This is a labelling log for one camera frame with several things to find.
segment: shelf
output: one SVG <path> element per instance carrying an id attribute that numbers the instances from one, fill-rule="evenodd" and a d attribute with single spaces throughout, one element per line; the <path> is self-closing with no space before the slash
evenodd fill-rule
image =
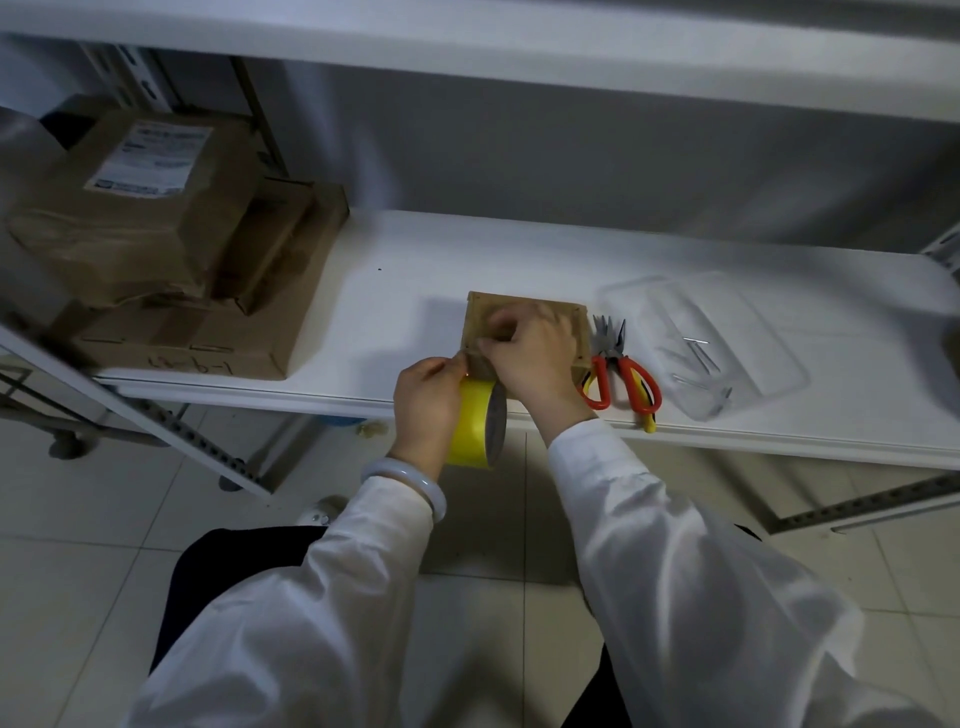
<path id="1" fill-rule="evenodd" d="M 610 0 L 0 0 L 0 27 L 207 53 L 960 121 L 960 44 Z M 898 12 L 916 13 L 900 8 Z M 834 22 L 841 15 L 844 22 Z M 922 25 L 941 29 L 929 17 Z"/>
<path id="2" fill-rule="evenodd" d="M 327 262 L 288 379 L 116 369 L 98 378 L 132 397 L 389 417 L 400 369 L 457 351 L 470 290 L 616 316 L 618 286 L 710 270 L 733 278 L 812 382 L 707 424 L 667 403 L 654 438 L 960 470 L 960 383 L 939 343 L 960 318 L 960 288 L 921 255 L 356 211 Z M 626 437 L 651 437 L 624 409 L 604 416 Z M 516 403 L 512 424 L 531 426 Z"/>

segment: person's left hand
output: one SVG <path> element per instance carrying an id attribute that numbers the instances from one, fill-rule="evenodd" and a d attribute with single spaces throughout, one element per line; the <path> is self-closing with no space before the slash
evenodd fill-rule
<path id="1" fill-rule="evenodd" d="M 394 390 L 396 440 L 388 455 L 410 463 L 434 481 L 440 477 L 460 418 L 460 380 L 467 375 L 463 352 L 432 356 L 400 372 Z"/>

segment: sleeve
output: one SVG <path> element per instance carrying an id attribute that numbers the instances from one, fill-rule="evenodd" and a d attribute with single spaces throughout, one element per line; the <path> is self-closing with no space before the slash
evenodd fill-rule
<path id="1" fill-rule="evenodd" d="M 368 478 L 301 566 L 264 571 L 206 606 L 122 725 L 390 724 L 432 527 L 414 490 Z"/>
<path id="2" fill-rule="evenodd" d="M 942 725 L 852 677 L 863 628 L 852 603 L 668 493 L 609 425 L 575 425 L 548 454 L 634 725 Z"/>

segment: yellow tape roll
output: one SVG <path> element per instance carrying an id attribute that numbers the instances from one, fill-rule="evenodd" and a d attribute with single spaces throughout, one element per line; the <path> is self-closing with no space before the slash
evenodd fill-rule
<path id="1" fill-rule="evenodd" d="M 460 420 L 446 457 L 449 465 L 490 468 L 507 434 L 507 393 L 499 382 L 471 376 L 460 382 Z"/>

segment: bangle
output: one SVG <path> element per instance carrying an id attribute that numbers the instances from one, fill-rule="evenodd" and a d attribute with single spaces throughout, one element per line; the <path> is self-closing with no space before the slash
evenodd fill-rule
<path id="1" fill-rule="evenodd" d="M 426 496 L 433 510 L 433 523 L 439 523 L 446 515 L 446 496 L 433 480 L 414 468 L 410 463 L 397 460 L 394 457 L 381 457 L 374 460 L 360 473 L 360 482 L 372 475 L 386 475 L 408 481 L 415 489 Z"/>

